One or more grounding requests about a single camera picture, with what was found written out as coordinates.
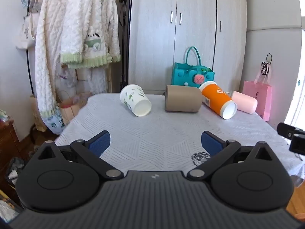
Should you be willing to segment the white paper cup green leaves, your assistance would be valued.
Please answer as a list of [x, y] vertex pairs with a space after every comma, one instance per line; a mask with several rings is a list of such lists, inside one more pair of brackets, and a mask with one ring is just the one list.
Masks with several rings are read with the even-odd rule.
[[127, 85], [121, 90], [120, 101], [137, 117], [148, 115], [152, 109], [152, 103], [136, 84]]

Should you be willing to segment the orange paper cup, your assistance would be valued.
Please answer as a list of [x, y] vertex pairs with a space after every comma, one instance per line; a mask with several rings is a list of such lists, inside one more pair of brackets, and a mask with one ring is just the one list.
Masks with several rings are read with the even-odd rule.
[[223, 119], [231, 119], [237, 112], [237, 104], [216, 82], [207, 81], [199, 87], [202, 102]]

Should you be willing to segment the teal felt tote bag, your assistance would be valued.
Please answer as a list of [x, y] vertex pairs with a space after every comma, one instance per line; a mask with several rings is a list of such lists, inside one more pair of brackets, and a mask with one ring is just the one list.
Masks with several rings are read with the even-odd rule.
[[[197, 54], [198, 64], [188, 64], [188, 56], [191, 50]], [[203, 66], [201, 57], [196, 47], [191, 46], [186, 52], [184, 63], [175, 63], [172, 70], [172, 85], [189, 86], [199, 88], [203, 83], [214, 80], [214, 72], [211, 68]]]

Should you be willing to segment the pink paper gift bag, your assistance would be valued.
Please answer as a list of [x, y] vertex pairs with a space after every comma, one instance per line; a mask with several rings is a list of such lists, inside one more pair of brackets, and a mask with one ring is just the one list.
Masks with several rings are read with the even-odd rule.
[[272, 86], [270, 85], [271, 72], [267, 76], [261, 74], [261, 70], [256, 75], [254, 81], [244, 81], [242, 93], [251, 96], [258, 101], [256, 113], [268, 122], [272, 104]]

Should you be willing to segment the white canvas tote bag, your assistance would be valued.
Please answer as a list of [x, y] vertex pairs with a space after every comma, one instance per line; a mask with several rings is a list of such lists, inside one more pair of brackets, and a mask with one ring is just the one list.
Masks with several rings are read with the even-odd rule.
[[24, 18], [23, 24], [17, 39], [15, 47], [21, 50], [28, 50], [35, 45], [39, 13], [33, 13]]

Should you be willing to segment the beige tan cup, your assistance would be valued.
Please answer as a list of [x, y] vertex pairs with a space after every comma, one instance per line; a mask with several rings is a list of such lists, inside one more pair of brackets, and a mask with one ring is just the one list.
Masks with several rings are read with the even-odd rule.
[[201, 106], [202, 93], [199, 88], [179, 85], [166, 86], [166, 111], [197, 113]]

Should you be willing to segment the light grey wooden wardrobe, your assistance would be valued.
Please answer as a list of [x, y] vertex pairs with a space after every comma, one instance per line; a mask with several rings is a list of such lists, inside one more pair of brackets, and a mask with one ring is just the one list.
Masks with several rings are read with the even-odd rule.
[[223, 90], [237, 90], [246, 31], [247, 0], [131, 0], [128, 83], [161, 94], [175, 63], [200, 56]]

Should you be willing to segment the pink tumbler with grey lid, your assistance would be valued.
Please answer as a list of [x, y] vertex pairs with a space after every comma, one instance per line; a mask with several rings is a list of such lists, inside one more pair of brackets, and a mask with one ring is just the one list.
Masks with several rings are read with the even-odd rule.
[[251, 96], [233, 91], [231, 99], [237, 104], [237, 109], [242, 112], [253, 114], [256, 111], [258, 101]]

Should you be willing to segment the brown paper bag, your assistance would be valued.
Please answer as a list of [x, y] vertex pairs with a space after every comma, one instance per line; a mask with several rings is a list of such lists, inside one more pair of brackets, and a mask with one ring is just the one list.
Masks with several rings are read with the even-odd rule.
[[87, 104], [89, 97], [92, 96], [91, 92], [80, 93], [74, 96], [69, 95], [65, 90], [64, 99], [60, 97], [59, 110], [63, 118], [64, 125], [68, 125], [79, 113], [79, 111]]

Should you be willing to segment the white fleece jacket green trim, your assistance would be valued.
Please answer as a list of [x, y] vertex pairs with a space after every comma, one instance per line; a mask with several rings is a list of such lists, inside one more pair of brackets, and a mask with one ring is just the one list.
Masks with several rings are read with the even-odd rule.
[[60, 62], [72, 69], [120, 61], [116, 0], [68, 0]]

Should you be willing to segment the dark wooden cabinet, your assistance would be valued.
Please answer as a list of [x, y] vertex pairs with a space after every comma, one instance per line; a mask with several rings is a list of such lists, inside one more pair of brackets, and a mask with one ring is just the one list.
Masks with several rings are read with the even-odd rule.
[[19, 152], [19, 139], [14, 129], [14, 120], [9, 119], [7, 122], [1, 121], [0, 131], [0, 167], [1, 167], [1, 191], [3, 191], [12, 200], [16, 198], [14, 188], [10, 187], [5, 179], [6, 171], [9, 167], [10, 160], [13, 157], [22, 158]]

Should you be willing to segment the black clothes rack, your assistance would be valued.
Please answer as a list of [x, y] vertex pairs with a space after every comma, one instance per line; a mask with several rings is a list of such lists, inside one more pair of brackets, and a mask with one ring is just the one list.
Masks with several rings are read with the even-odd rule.
[[25, 35], [25, 50], [26, 50], [26, 62], [28, 70], [28, 78], [31, 87], [31, 94], [34, 95], [33, 81], [31, 78], [31, 67], [29, 59], [29, 50], [35, 46], [37, 24], [39, 19], [39, 12], [41, 10], [41, 4], [39, 0], [27, 0], [26, 2], [26, 17], [24, 18], [22, 33]]

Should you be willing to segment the white door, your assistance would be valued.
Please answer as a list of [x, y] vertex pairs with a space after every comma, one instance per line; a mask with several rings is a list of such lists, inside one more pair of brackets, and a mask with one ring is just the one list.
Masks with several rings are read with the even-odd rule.
[[301, 53], [292, 102], [285, 122], [304, 130], [304, 0], [299, 0], [301, 13]]

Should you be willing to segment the white patterned tablecloth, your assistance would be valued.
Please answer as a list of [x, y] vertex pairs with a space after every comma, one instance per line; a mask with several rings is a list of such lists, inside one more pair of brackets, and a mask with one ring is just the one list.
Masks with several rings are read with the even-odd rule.
[[201, 135], [209, 131], [244, 146], [265, 141], [291, 176], [304, 178], [304, 157], [290, 152], [285, 139], [257, 114], [239, 111], [225, 120], [207, 106], [201, 106], [197, 113], [167, 112], [164, 96], [148, 98], [152, 110], [145, 117], [136, 117], [120, 101], [119, 94], [92, 96], [55, 142], [68, 145], [106, 130], [111, 142], [100, 157], [123, 173], [131, 170], [186, 173], [208, 159]]

